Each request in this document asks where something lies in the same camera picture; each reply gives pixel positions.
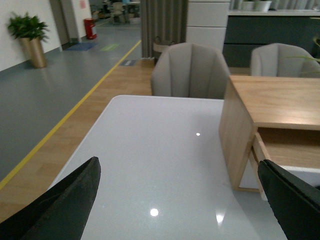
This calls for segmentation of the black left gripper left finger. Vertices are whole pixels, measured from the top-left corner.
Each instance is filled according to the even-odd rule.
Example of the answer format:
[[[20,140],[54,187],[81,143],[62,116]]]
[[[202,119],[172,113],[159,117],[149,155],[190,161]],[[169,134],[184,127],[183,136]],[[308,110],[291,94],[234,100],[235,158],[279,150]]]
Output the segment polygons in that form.
[[[79,240],[101,178],[91,157],[69,175],[0,224],[2,240]]]

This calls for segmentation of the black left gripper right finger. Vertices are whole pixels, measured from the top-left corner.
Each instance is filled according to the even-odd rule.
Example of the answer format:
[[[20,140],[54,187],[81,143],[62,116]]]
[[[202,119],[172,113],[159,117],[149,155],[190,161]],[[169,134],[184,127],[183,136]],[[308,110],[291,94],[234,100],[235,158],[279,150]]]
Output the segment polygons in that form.
[[[258,178],[267,201],[288,240],[320,238],[320,188],[264,159]]]

